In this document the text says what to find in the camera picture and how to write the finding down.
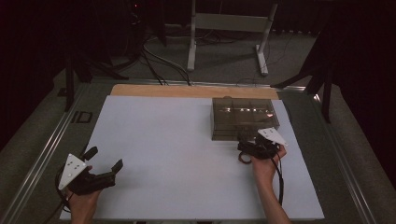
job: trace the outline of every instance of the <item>metal leg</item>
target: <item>metal leg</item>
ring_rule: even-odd
[[[192,7],[191,7],[191,42],[190,42],[190,50],[189,50],[189,60],[187,63],[187,70],[193,71],[195,66],[195,51],[196,51],[196,44],[195,44],[195,0],[192,0]]]
[[[265,23],[265,29],[262,34],[262,42],[260,43],[260,45],[256,46],[257,58],[259,59],[260,72],[264,76],[268,75],[267,64],[265,62],[265,57],[264,57],[264,47],[265,47],[265,43],[267,41],[268,35],[270,34],[270,31],[271,31],[271,26],[274,21],[276,8],[277,8],[277,4],[273,4],[271,6],[271,11],[268,16],[267,23]]]

